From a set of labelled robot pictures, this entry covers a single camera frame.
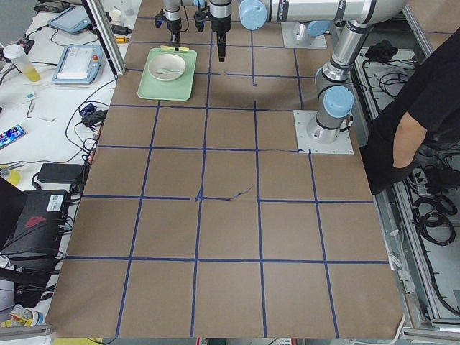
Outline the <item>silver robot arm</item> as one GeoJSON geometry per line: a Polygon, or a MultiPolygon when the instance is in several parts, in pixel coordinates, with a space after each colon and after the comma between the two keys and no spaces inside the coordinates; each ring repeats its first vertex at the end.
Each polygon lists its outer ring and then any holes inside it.
{"type": "Polygon", "coordinates": [[[204,30],[204,22],[208,20],[209,6],[206,1],[163,1],[162,9],[154,16],[154,26],[159,29],[166,24],[170,32],[170,46],[174,51],[179,51],[180,36],[182,33],[182,17],[180,9],[186,6],[196,8],[193,20],[198,32],[204,30]]]}
{"type": "Polygon", "coordinates": [[[405,1],[240,1],[236,65],[210,77],[212,109],[294,110],[316,106],[313,86],[343,84],[377,23],[398,14],[405,1]],[[295,28],[327,24],[325,50],[296,48],[282,38],[295,28]]]}

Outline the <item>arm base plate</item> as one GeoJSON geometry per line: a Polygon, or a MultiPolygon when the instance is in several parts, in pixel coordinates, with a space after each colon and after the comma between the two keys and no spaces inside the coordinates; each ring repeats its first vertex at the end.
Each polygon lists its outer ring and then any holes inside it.
{"type": "Polygon", "coordinates": [[[330,21],[284,22],[282,36],[284,47],[294,49],[325,50],[325,33],[330,21]]]}
{"type": "Polygon", "coordinates": [[[317,111],[293,111],[297,151],[304,154],[354,154],[346,120],[343,119],[338,129],[325,129],[317,123],[316,114],[317,111]]]}

